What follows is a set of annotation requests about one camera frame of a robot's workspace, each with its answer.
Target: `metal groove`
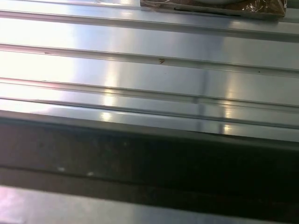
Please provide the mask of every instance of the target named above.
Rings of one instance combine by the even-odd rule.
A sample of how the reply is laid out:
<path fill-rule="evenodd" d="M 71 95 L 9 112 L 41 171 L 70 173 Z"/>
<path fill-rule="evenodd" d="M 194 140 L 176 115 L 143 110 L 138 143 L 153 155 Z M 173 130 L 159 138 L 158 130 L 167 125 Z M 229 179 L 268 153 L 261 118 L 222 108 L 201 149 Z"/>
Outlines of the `metal groove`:
<path fill-rule="evenodd" d="M 97 25 L 107 27 L 120 27 L 120 28 L 137 28 L 146 30 L 170 31 L 178 33 L 202 34 L 202 35 L 218 35 L 246 38 L 253 40 L 268 40 L 278 42 L 293 42 L 299 43 L 299 34 L 280 34 L 273 32 L 256 32 L 250 30 L 232 30 L 227 28 L 213 28 L 213 27 L 197 27 L 197 26 L 181 26 L 179 24 L 167 23 L 153 23 L 144 21 L 132 20 L 118 20 L 106 18 L 92 18 L 92 17 L 79 17 L 79 16 L 66 16 L 66 15 L 50 15 L 50 14 L 35 14 L 24 12 L 8 12 L 0 10 L 0 17 L 20 19 L 20 20 L 33 20 L 33 21 L 49 21 L 49 22 L 63 22 L 72 24 L 83 25 Z"/>
<path fill-rule="evenodd" d="M 3 78 L 299 105 L 297 98 L 288 97 L 298 91 L 299 79 L 293 77 L 14 52 L 0 52 L 0 56 L 7 62 L 1 67 Z M 199 84 L 205 81 L 206 74 L 210 81 L 203 93 Z"/>
<path fill-rule="evenodd" d="M 254 126 L 268 126 L 275 128 L 290 128 L 290 129 L 299 129 L 299 124 L 285 124 L 284 122 L 276 121 L 276 123 L 266 122 L 266 121 L 254 121 L 247 119 L 230 119 L 225 117 L 213 117 L 209 115 L 190 115 L 190 114 L 180 114 L 175 112 L 162 112 L 157 110 L 143 110 L 143 109 L 133 109 L 133 108 L 119 108 L 114 106 L 105 106 L 105 105 L 89 105 L 89 104 L 76 104 L 69 103 L 65 101 L 54 101 L 54 100 L 32 100 L 32 99 L 21 99 L 21 98 L 8 98 L 8 97 L 0 97 L 3 100 L 14 100 L 14 101 L 22 101 L 22 102 L 32 102 L 32 103 L 40 103 L 40 104 L 51 104 L 51 105 L 61 105 L 61 106 L 72 106 L 72 107 L 83 107 L 90 109 L 100 109 L 114 112 L 129 112 L 129 113 L 138 113 L 140 116 L 144 115 L 157 115 L 157 116 L 170 116 L 174 118 L 186 118 L 186 119 L 201 119 L 206 121 L 217 121 L 224 122 L 230 124 L 244 124 L 244 125 L 254 125 Z M 220 124 L 219 134 L 224 134 L 224 125 Z"/>
<path fill-rule="evenodd" d="M 299 70 L 295 58 L 299 50 L 297 43 L 7 18 L 0 20 L 1 43 Z M 125 43 L 118 41 L 118 36 L 126 37 L 123 39 Z M 246 55 L 236 57 L 240 52 L 246 52 Z M 290 57 L 278 57 L 278 54 L 286 53 Z"/>
<path fill-rule="evenodd" d="M 65 105 L 49 105 L 43 103 L 26 102 L 19 100 L 0 99 L 0 114 L 6 116 L 7 111 L 21 113 L 21 116 L 26 117 L 29 113 L 31 120 L 36 116 L 47 116 L 48 122 L 55 117 L 65 117 L 79 120 L 92 120 L 99 122 L 99 125 L 104 123 L 111 123 L 111 125 L 127 124 L 133 126 L 148 126 L 159 127 L 166 129 L 177 129 L 205 132 L 205 133 L 219 133 L 219 126 L 223 127 L 225 135 L 239 135 L 260 138 L 260 133 L 264 133 L 264 137 L 275 140 L 296 141 L 298 142 L 298 129 L 281 128 L 273 126 L 256 126 L 243 123 L 222 122 L 216 120 L 206 119 L 191 119 L 163 115 L 138 114 L 133 112 L 117 112 L 111 110 L 82 108 Z"/>
<path fill-rule="evenodd" d="M 298 76 L 299 70 L 246 66 L 242 64 L 229 64 L 229 63 L 200 61 L 200 60 L 186 60 L 186 59 L 172 58 L 172 57 L 134 55 L 134 54 L 100 52 L 100 51 L 91 51 L 91 50 L 22 46 L 22 45 L 6 44 L 6 43 L 0 43 L 0 50 L 10 51 L 10 52 L 51 55 L 51 56 L 68 56 L 68 57 L 102 59 L 102 60 L 112 60 L 112 61 L 122 61 L 122 62 L 159 64 L 159 65 L 207 69 L 207 70 L 233 71 L 233 72 L 241 72 L 241 73 L 267 75 L 267 76 L 294 77 L 294 78 L 299 77 Z"/>
<path fill-rule="evenodd" d="M 149 92 L 149 91 L 138 91 L 138 90 L 126 90 L 126 89 L 114 89 L 100 86 L 87 86 L 78 84 L 64 84 L 64 83 L 53 83 L 53 82 L 42 82 L 42 81 L 28 81 L 20 79 L 8 79 L 0 78 L 1 84 L 11 84 L 13 86 L 25 86 L 38 89 L 48 90 L 60 90 L 60 91 L 71 91 L 79 93 L 92 93 L 101 94 L 108 97 L 132 97 L 140 99 L 153 99 L 168 102 L 184 102 L 198 105 L 211 105 L 220 106 L 223 108 L 233 109 L 265 109 L 269 111 L 277 112 L 291 112 L 299 113 L 299 105 L 278 105 L 262 102 L 249 102 L 244 100 L 233 100 L 223 98 L 212 98 L 205 96 L 184 96 L 178 94 L 171 94 L 165 92 Z"/>

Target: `brown packaging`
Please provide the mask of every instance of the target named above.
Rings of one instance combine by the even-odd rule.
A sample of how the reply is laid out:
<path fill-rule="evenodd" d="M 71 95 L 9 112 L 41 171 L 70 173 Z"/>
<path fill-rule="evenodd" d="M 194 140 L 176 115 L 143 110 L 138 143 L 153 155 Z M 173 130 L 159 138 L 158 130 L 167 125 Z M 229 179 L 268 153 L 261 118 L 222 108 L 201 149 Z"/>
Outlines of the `brown packaging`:
<path fill-rule="evenodd" d="M 239 15 L 273 20 L 285 16 L 286 0 L 244 0 L 227 5 L 209 5 L 197 0 L 140 0 L 143 7 L 178 11 Z"/>

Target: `stainless steel surface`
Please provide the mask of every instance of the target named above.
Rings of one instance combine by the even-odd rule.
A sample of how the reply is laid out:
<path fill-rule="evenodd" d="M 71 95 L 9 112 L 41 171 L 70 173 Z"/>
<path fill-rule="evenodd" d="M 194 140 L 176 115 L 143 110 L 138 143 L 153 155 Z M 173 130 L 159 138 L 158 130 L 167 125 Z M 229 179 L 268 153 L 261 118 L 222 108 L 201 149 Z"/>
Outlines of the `stainless steel surface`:
<path fill-rule="evenodd" d="M 0 2 L 3 116 L 299 141 L 297 9 L 265 22 L 56 2 Z"/>
<path fill-rule="evenodd" d="M 4 224 L 270 224 L 181 210 L 113 202 L 82 196 L 0 186 L 0 223 Z"/>

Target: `metal shelf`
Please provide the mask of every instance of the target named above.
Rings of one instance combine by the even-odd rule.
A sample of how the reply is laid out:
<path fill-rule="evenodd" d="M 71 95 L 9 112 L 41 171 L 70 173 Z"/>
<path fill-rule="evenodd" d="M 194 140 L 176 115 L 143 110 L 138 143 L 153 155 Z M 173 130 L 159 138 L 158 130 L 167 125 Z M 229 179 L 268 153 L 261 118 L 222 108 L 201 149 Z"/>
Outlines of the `metal shelf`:
<path fill-rule="evenodd" d="M 51 2 L 0 2 L 2 117 L 299 141 L 297 9 L 271 22 Z"/>

